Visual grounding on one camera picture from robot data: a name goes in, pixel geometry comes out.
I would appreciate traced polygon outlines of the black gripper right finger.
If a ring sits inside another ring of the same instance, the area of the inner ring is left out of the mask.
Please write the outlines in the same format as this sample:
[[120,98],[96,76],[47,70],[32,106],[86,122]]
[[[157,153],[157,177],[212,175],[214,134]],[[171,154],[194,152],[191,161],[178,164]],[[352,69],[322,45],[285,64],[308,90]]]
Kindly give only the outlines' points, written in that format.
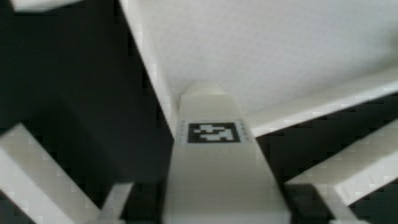
[[356,216],[336,211],[313,184],[287,184],[292,224],[356,224]]

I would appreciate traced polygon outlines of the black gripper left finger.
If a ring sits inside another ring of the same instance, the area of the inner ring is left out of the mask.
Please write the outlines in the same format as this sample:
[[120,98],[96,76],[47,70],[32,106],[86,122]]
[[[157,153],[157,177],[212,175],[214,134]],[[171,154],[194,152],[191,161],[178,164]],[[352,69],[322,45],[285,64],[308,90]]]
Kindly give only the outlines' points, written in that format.
[[96,224],[162,224],[162,184],[118,183],[104,203]]

